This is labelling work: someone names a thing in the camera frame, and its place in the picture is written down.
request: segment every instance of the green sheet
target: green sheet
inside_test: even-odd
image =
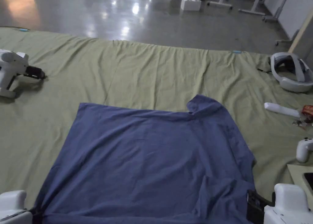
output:
[[[14,100],[0,98],[0,193],[27,191],[30,208],[54,163],[81,102],[127,108],[187,111],[196,94],[221,102],[257,159],[257,191],[292,183],[299,140],[310,136],[292,117],[268,112],[265,102],[299,109],[312,94],[284,91],[267,55],[105,41],[40,31],[0,29],[0,49],[24,52],[43,69],[43,83],[19,77]],[[313,165],[313,156],[306,165]]]

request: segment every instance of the concrete floor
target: concrete floor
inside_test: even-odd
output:
[[[230,0],[227,8],[202,4],[183,12],[181,0],[0,0],[0,26],[69,33],[107,40],[128,40],[209,50],[275,53],[276,39],[286,39],[278,24],[239,13],[252,2]]]

